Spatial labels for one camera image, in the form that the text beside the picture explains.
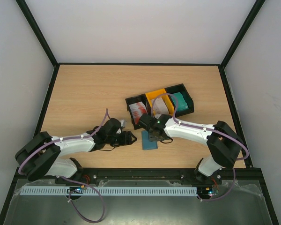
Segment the blue card holder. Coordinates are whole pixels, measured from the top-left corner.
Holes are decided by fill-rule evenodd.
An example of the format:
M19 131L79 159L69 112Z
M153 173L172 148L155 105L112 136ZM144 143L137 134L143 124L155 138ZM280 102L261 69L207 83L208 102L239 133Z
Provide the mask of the blue card holder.
M142 138L142 149L143 150L156 150L158 149L157 141L150 141L149 140L149 134L147 131L141 132L141 138Z

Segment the yellow bin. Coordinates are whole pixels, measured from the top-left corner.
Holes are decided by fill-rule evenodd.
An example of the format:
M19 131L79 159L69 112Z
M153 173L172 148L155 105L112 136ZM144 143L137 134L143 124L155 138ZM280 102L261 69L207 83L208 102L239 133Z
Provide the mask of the yellow bin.
M165 89L159 89L151 92L145 93L146 98L148 100L148 114L151 115L151 106L153 105L153 115L156 114L166 114L166 115L173 115L174 113L174 106L169 98L168 95L162 95L166 93Z

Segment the black bin with red cards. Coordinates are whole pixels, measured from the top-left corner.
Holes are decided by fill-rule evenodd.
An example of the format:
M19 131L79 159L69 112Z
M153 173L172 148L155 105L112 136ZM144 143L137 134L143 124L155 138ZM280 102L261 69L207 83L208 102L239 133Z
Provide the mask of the black bin with red cards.
M143 114L151 115L151 106L145 94L125 99L134 130L140 129L138 121Z

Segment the teal card stack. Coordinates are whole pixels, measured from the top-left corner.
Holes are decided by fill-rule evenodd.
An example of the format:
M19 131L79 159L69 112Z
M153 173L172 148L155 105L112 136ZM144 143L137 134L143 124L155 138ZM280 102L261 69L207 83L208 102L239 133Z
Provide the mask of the teal card stack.
M185 111L185 110L189 109L189 106L188 106L186 100L184 99L183 95L181 94L181 92L173 93L173 96L171 96L171 99L174 104L176 104L176 100L178 101L177 112L181 112L181 111Z

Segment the black bin with teal cards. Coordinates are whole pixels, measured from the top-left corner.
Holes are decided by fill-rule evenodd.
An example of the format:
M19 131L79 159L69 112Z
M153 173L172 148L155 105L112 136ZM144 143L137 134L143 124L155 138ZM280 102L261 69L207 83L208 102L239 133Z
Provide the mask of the black bin with teal cards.
M174 107L176 106L176 99L178 100L178 108L175 113L176 117L194 113L193 99L191 98L184 84L167 87L165 88L165 91L172 94L169 96L169 98Z

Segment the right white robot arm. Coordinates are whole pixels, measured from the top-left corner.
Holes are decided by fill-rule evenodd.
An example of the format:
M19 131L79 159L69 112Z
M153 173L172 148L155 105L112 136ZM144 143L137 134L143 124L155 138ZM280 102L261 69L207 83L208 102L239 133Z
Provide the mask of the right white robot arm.
M201 184L222 168L232 169L244 148L242 139L223 121L196 124L165 114L143 114L138 125L159 141L182 138L207 146L210 155L202 158L194 170L194 177Z

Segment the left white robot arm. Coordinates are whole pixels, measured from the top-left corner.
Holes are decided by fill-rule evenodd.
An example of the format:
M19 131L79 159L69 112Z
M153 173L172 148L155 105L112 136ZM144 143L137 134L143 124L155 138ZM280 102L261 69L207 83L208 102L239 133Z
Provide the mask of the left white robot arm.
M18 173L29 181L44 176L78 177L82 167L75 158L69 157L70 154L103 150L105 145L115 149L136 142L132 132L123 130L124 123L124 120L110 118L92 130L66 137L41 132L16 153Z

